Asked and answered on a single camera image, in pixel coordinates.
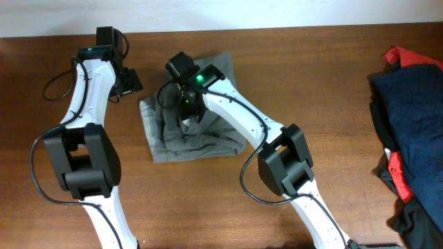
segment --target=folded clothing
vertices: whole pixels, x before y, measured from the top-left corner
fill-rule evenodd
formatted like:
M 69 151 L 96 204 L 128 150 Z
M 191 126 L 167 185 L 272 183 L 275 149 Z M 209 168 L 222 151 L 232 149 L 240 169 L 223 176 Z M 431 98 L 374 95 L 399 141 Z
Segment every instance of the folded clothing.
M 195 64 L 201 68 L 209 64 L 216 66 L 237 87 L 229 53 L 199 59 Z M 165 82 L 170 79 L 169 73 L 166 73 Z M 160 94 L 160 103 L 171 107 L 178 94 L 177 85 L 170 84 Z M 201 122 L 197 122 L 197 118 L 182 121 L 177 108 L 162 108 L 155 96 L 140 101 L 139 106 L 155 163 L 236 156 L 246 148 L 246 139 L 225 119 L 211 111 L 204 113 Z
M 372 78 L 399 145 L 407 184 L 443 230 L 443 72 L 409 66 Z
M 420 55 L 414 51 L 407 50 L 402 48 L 401 46 L 395 46 L 390 49 L 384 56 L 383 59 L 385 62 L 393 65 L 391 68 L 393 71 L 398 70 L 407 66 L 414 65 L 437 65 L 440 69 L 443 70 L 443 62 L 439 62 L 436 59 L 432 59 L 430 57 L 426 57 L 424 55 Z M 389 157 L 389 172 L 394 179 L 395 187 L 398 190 L 398 193 L 403 200 L 404 203 L 409 202 L 409 200 L 414 196 L 412 190 L 409 188 L 406 183 L 406 179 L 404 178 L 404 173 L 402 169 L 401 156 L 398 151 L 398 147 L 396 142 L 392 137 L 392 130 L 389 129 L 389 124 L 386 124 L 387 114 L 386 110 L 384 110 L 384 106 L 380 103 L 377 98 L 371 103 L 371 113 L 372 120 L 377 130 L 377 134 L 379 135 L 383 145 L 392 151 L 392 154 Z

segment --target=wooden surface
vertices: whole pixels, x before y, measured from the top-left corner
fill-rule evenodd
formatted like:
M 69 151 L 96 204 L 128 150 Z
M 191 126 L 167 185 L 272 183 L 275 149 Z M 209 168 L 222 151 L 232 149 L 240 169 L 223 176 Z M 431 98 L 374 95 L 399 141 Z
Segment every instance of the wooden surface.
M 258 109 L 305 132 L 320 193 L 338 224 L 359 243 L 401 243 L 387 225 L 396 197 L 373 174 L 383 150 L 370 117 L 366 77 L 382 71 L 392 45 L 443 59 L 443 25 L 407 24 L 284 28 L 195 33 L 128 34 L 125 66 L 145 89 L 109 104 L 105 128 L 122 163 L 120 197 L 142 248 L 265 248 L 311 243 L 290 205 L 270 207 L 247 197 L 236 157 L 154 164 L 138 102 L 163 82 L 163 67 L 180 50 L 193 57 L 229 51 L 240 92 Z M 99 248 L 83 208 L 43 200 L 31 182 L 34 139 L 64 116 L 69 98 L 45 102 L 43 85 L 69 68 L 70 56 L 94 36 L 0 39 L 0 248 Z M 51 93 L 61 93 L 70 77 Z M 35 154 L 42 187 L 70 200 L 42 145 Z M 245 183 L 280 200 L 260 181 L 256 161 Z

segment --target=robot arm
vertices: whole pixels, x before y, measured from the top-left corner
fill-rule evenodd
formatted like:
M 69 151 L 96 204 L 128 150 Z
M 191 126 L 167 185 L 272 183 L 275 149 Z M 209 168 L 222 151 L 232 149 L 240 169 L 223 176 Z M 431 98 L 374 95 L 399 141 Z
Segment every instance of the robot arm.
M 272 143 L 282 134 L 281 128 L 283 128 L 283 125 L 273 121 L 258 111 L 251 103 L 240 95 L 227 78 L 224 80 L 217 80 L 214 84 L 208 87 L 208 90 L 234 97 L 244 104 L 247 104 L 254 110 L 254 112 L 259 114 L 268 126 L 269 135 L 266 140 L 268 143 Z M 263 128 L 261 123 L 244 107 L 236 102 L 229 101 L 226 98 L 212 95 L 210 93 L 203 94 L 202 98 L 208 110 L 219 114 L 227 120 L 252 144 L 255 149 L 262 142 Z M 297 194 L 312 194 L 324 207 L 326 207 L 326 204 L 318 191 L 315 178 L 302 184 L 297 189 Z M 298 198 L 292 201 L 291 204 L 311 233 L 316 248 L 344 248 L 343 240 L 337 229 L 334 227 L 334 224 L 316 202 L 305 197 Z M 348 242 L 350 239 L 349 236 L 345 234 L 344 231 L 341 230 L 341 232 L 345 237 L 346 242 Z
M 264 115 L 214 66 L 199 70 L 198 66 L 187 60 L 190 62 L 187 55 L 179 53 L 166 65 L 182 89 L 181 106 L 184 107 L 181 112 L 186 114 L 181 115 L 182 119 L 201 115 L 204 109 L 213 111 L 227 120 L 257 149 L 264 139 L 264 126 L 255 115 L 232 101 L 232 98 L 254 111 L 268 129 L 266 144 L 258 156 L 259 174 L 263 182 L 274 193 L 287 199 L 300 194 L 312 195 L 325 209 L 308 196 L 296 198 L 291 204 L 311 233 L 315 247 L 344 248 L 343 242 L 348 244 L 350 238 L 334 225 L 334 218 L 321 198 L 311 171 L 312 159 L 301 130 L 294 124 L 284 128 Z M 280 146 L 286 149 L 279 154 L 277 149 Z
M 76 66 L 76 83 L 71 104 L 61 123 L 62 132 L 46 136 L 44 143 L 60 187 L 70 191 L 81 203 L 98 205 L 114 227 L 123 249 L 140 248 L 127 225 L 118 195 L 121 169 L 118 155 L 103 128 L 108 99 L 140 90 L 134 70 L 123 68 L 121 33 L 112 27 L 97 29 L 97 46 L 82 48 Z M 88 154 L 71 152 L 86 147 Z M 117 237 L 105 218 L 90 205 L 83 205 L 96 229 L 103 248 L 120 248 Z

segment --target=black joint motor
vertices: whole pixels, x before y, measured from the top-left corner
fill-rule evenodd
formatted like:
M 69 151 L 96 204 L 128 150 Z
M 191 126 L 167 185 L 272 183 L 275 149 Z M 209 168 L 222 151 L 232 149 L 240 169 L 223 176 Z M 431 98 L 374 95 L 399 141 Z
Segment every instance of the black joint motor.
M 101 124 L 64 129 L 45 137 L 44 144 L 60 187 L 73 198 L 108 198 L 120 183 L 120 159 Z M 79 146 L 86 147 L 88 154 L 73 155 Z
M 217 80 L 224 80 L 224 74 L 213 65 L 200 68 L 183 51 L 171 58 L 165 67 L 180 87 L 181 95 L 178 97 L 180 119 L 186 120 L 197 116 L 197 122 L 200 122 L 206 107 L 199 90 L 207 90 Z
M 111 62 L 116 73 L 116 82 L 112 86 L 109 97 L 117 96 L 118 99 L 143 89 L 136 71 L 123 66 L 124 55 L 123 34 L 113 27 L 97 28 L 96 45 L 81 48 L 78 51 L 78 57 L 82 61 L 101 59 Z
M 278 153 L 279 146 L 286 148 Z M 297 195 L 299 187 L 314 179 L 313 165 L 305 135 L 295 124 L 282 128 L 282 134 L 271 144 L 265 143 L 258 154 L 258 174 L 278 196 Z

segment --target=black cable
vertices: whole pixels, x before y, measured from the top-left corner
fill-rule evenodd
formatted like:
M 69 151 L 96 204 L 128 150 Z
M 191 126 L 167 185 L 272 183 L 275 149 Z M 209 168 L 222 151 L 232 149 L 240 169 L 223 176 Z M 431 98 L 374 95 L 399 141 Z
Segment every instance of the black cable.
M 39 183 L 37 182 L 37 178 L 35 176 L 35 170 L 34 170 L 34 153 L 35 153 L 35 148 L 37 147 L 38 143 L 45 137 L 48 136 L 52 133 L 55 132 L 60 132 L 65 126 L 67 126 L 68 124 L 72 123 L 76 118 L 79 118 L 80 113 L 82 112 L 85 102 L 86 102 L 86 98 L 87 98 L 87 93 L 88 93 L 88 83 L 89 83 L 89 78 L 88 78 L 88 73 L 87 70 L 84 66 L 84 64 L 82 63 L 82 61 L 78 58 L 78 57 L 72 57 L 71 60 L 71 71 L 73 71 L 73 81 L 75 82 L 75 63 L 80 64 L 80 66 L 83 69 L 83 73 L 84 73 L 84 93 L 83 93 L 83 98 L 82 98 L 82 103 L 80 104 L 80 107 L 78 108 L 77 112 L 73 112 L 73 117 L 69 120 L 67 120 L 66 122 L 63 122 L 62 124 L 59 124 L 58 126 L 49 129 L 48 131 L 46 131 L 45 133 L 43 133 L 42 135 L 40 135 L 33 143 L 33 146 L 31 147 L 30 150 L 30 162 L 29 162 L 29 166 L 30 166 L 30 174 L 31 177 L 33 179 L 34 185 L 37 188 L 37 191 L 39 192 L 39 194 L 46 199 L 47 201 L 54 203 L 54 204 L 58 204 L 58 205 L 70 205 L 70 206 L 81 206 L 81 205 L 85 205 L 85 206 L 89 206 L 89 207 L 93 207 L 95 209 L 97 209 L 97 211 L 103 216 L 103 218 L 105 219 L 105 221 L 108 223 L 109 227 L 111 228 L 112 232 L 114 233 L 114 235 L 117 238 L 117 242 L 118 245 L 120 247 L 120 249 L 123 249 L 122 243 L 120 241 L 120 237 L 117 234 L 117 231 L 115 229 L 115 227 L 112 225 L 111 221 L 108 219 L 108 217 L 106 216 L 106 214 L 103 212 L 103 210 L 100 208 L 99 205 L 96 205 L 94 203 L 81 203 L 81 202 L 70 202 L 70 201 L 58 201 L 55 199 L 52 199 L 51 197 L 49 197 L 44 191 L 43 189 L 40 187 Z
M 335 222 L 335 220 L 332 218 L 331 214 L 329 214 L 329 212 L 326 210 L 326 208 L 321 204 L 321 202 L 318 199 L 316 199 L 312 194 L 297 194 L 297 195 L 291 196 L 291 198 L 283 200 L 283 201 L 265 201 L 265 200 L 262 200 L 262 199 L 256 197 L 255 195 L 253 195 L 252 193 L 249 192 L 249 190 L 244 185 L 244 181 L 243 181 L 244 172 L 246 171 L 246 168 L 249 166 L 249 164 L 254 159 L 254 157 L 257 156 L 257 154 L 263 148 L 263 145 L 266 143 L 266 140 L 268 138 L 268 132 L 269 132 L 268 126 L 266 125 L 266 122 L 263 121 L 263 119 L 254 110 L 252 110 L 246 104 L 244 104 L 243 102 L 237 100 L 234 97 L 228 96 L 228 95 L 223 94 L 223 93 L 217 93 L 217 92 L 214 92 L 214 91 L 209 91 L 209 90 L 201 90 L 201 89 L 199 89 L 197 91 L 200 92 L 200 93 L 209 93 L 209 94 L 212 94 L 212 95 L 216 95 L 216 96 L 219 96 L 219 97 L 226 98 L 226 99 L 228 99 L 230 101 L 234 101 L 237 104 L 239 104 L 242 107 L 244 107 L 246 110 L 248 110 L 251 114 L 253 114 L 260 121 L 260 123 L 262 123 L 263 133 L 264 133 L 263 140 L 258 145 L 257 149 L 255 149 L 255 151 L 251 154 L 251 156 L 249 156 L 248 160 L 246 160 L 246 162 L 244 163 L 244 165 L 242 167 L 242 170 L 240 171 L 240 185 L 242 186 L 243 191 L 249 197 L 254 199 L 255 201 L 257 201 L 257 202 L 259 202 L 261 204 L 266 204 L 266 205 L 282 205 L 282 204 L 285 204 L 285 203 L 290 203 L 290 202 L 292 202 L 292 201 L 294 201 L 294 200 L 296 200 L 296 199 L 298 199 L 300 197 L 308 197 L 308 198 L 310 198 L 311 200 L 315 201 L 318 204 L 318 206 L 323 210 L 324 213 L 326 213 L 327 217 L 330 219 L 330 221 L 332 222 L 332 224 L 335 226 L 335 228 L 337 229 L 338 233 L 340 234 L 340 237 L 343 240 L 343 244 L 345 245 L 345 248 L 347 248 L 347 243 L 346 243 L 345 237 L 343 236 L 343 233 L 341 232 L 338 224 Z
M 180 105 L 180 102 L 181 102 L 181 89 L 180 89 L 180 92 L 179 92 L 179 99 L 172 105 L 172 106 L 170 106 L 170 107 L 166 107 L 166 106 L 164 106 L 163 105 L 163 103 L 160 103 L 160 94 L 163 92 L 163 90 L 165 90 L 165 88 L 167 87 L 167 86 L 169 86 L 170 84 L 176 84 L 176 82 L 172 79 L 172 80 L 170 80 L 170 81 L 168 81 L 168 82 L 166 82 L 165 84 L 163 84 L 163 86 L 161 86 L 161 88 L 157 91 L 157 94 L 156 94 L 156 96 L 155 96 L 155 98 L 156 98 L 156 100 L 157 100 L 157 103 L 159 104 L 159 106 L 161 107 L 161 108 L 164 108 L 164 109 L 174 109 L 174 108 L 176 108 L 176 107 L 178 107 L 179 105 Z
M 129 41 L 128 41 L 127 38 L 126 38 L 126 35 L 122 34 L 122 37 L 123 37 L 123 39 L 125 40 L 125 43 L 126 43 L 126 51 L 125 51 L 124 54 L 122 54 L 122 60 L 124 60 L 124 59 L 126 58 L 128 52 L 129 52 Z M 43 87 L 43 91 L 42 91 L 42 97 L 43 97 L 44 100 L 46 100 L 46 101 L 58 101 L 58 100 L 61 100 L 61 99 L 64 98 L 64 97 L 66 97 L 70 92 L 72 92 L 72 89 L 73 89 L 73 87 L 74 87 L 74 82 L 71 83 L 71 86 L 69 87 L 68 91 L 67 91 L 64 95 L 62 95 L 61 97 L 57 97 L 57 98 L 48 98 L 48 97 L 46 97 L 46 94 L 45 94 L 47 88 L 48 88 L 52 83 L 54 83 L 55 80 L 58 80 L 60 77 L 62 77 L 62 76 L 64 76 L 64 75 L 67 75 L 68 73 L 72 72 L 72 70 L 73 70 L 73 69 L 69 69 L 69 70 L 67 70 L 67 71 L 64 71 L 63 73 L 60 73 L 59 75 L 57 75 L 57 76 L 55 76 L 54 78 L 50 79 L 50 80 L 48 81 L 48 83 L 46 83 L 46 84 L 44 85 L 44 87 Z M 118 101 L 114 101 L 114 100 L 110 100 L 110 99 L 108 99 L 108 100 L 109 100 L 110 102 L 113 102 L 113 103 L 118 103 Z
M 54 78 L 52 78 L 51 80 L 49 80 L 48 83 L 46 83 L 46 84 L 44 85 L 44 88 L 43 88 L 43 91 L 42 91 L 42 97 L 43 97 L 44 100 L 46 100 L 46 101 L 58 101 L 58 100 L 61 100 L 61 99 L 64 98 L 64 97 L 66 97 L 66 96 L 72 91 L 72 89 L 73 89 L 73 87 L 74 87 L 74 82 L 71 83 L 71 86 L 69 87 L 68 91 L 67 91 L 64 95 L 62 95 L 61 97 L 58 97 L 58 98 L 48 98 L 48 97 L 46 97 L 46 95 L 45 95 L 45 92 L 46 92 L 47 88 L 48 88 L 52 83 L 54 83 L 55 80 L 58 80 L 58 78 L 60 78 L 60 77 L 62 77 L 62 76 L 64 76 L 64 75 L 67 75 L 67 74 L 70 73 L 70 72 L 72 72 L 72 69 L 69 69 L 69 70 L 67 70 L 67 71 L 64 71 L 63 73 L 60 73 L 59 75 L 55 76 Z

